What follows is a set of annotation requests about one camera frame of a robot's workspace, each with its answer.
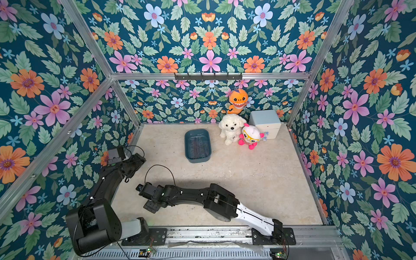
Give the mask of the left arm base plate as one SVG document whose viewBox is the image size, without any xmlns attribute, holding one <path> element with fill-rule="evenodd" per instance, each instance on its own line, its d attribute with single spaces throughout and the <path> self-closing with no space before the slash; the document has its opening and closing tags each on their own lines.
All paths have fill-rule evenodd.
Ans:
<svg viewBox="0 0 416 260">
<path fill-rule="evenodd" d="M 166 228 L 149 228 L 138 235 L 126 238 L 122 241 L 123 246 L 159 246 L 164 245 L 167 238 Z"/>
</svg>

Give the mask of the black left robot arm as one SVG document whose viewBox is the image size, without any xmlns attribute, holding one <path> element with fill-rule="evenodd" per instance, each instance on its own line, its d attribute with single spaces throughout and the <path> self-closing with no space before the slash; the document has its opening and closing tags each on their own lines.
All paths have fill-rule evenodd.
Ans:
<svg viewBox="0 0 416 260">
<path fill-rule="evenodd" d="M 122 240 L 150 241 L 150 230 L 143 218 L 121 222 L 111 206 L 121 182 L 131 179 L 145 162 L 146 159 L 136 153 L 124 161 L 104 166 L 90 195 L 78 208 L 68 211 L 66 224 L 78 256 L 86 257 L 94 250 Z"/>
</svg>

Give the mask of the clear stencil ruler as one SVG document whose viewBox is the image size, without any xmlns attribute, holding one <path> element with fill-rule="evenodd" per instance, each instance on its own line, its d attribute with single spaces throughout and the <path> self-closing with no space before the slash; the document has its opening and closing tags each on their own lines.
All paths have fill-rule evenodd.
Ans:
<svg viewBox="0 0 416 260">
<path fill-rule="evenodd" d="M 209 148 L 207 147 L 207 140 L 205 137 L 200 138 L 200 156 L 206 158 L 209 154 Z"/>
</svg>

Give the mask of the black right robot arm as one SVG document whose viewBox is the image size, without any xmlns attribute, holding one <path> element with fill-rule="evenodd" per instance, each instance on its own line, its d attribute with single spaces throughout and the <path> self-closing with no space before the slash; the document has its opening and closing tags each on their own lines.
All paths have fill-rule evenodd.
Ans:
<svg viewBox="0 0 416 260">
<path fill-rule="evenodd" d="M 138 185 L 136 190 L 140 196 L 147 199 L 144 209 L 151 213 L 168 206 L 198 205 L 219 221 L 230 222 L 236 219 L 257 230 L 274 244 L 283 242 L 282 222 L 247 208 L 233 193 L 218 184 L 194 189 L 175 185 L 154 186 L 147 182 Z"/>
</svg>

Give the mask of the teal plastic storage box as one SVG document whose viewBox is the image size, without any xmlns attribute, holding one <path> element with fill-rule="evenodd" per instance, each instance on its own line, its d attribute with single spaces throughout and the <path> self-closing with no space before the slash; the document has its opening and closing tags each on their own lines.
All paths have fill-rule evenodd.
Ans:
<svg viewBox="0 0 416 260">
<path fill-rule="evenodd" d="M 209 132 L 205 129 L 190 130 L 184 136 L 185 157 L 193 164 L 210 160 L 212 149 Z"/>
</svg>

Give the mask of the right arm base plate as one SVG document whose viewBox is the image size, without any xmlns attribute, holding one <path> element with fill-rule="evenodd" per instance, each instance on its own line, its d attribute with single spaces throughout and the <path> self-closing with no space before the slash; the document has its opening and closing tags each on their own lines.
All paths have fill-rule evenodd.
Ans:
<svg viewBox="0 0 416 260">
<path fill-rule="evenodd" d="M 296 245 L 296 238 L 294 231 L 290 227 L 284 227 L 281 231 L 280 238 L 273 238 L 273 236 L 264 236 L 259 231 L 252 228 L 252 244 L 253 245 Z"/>
</svg>

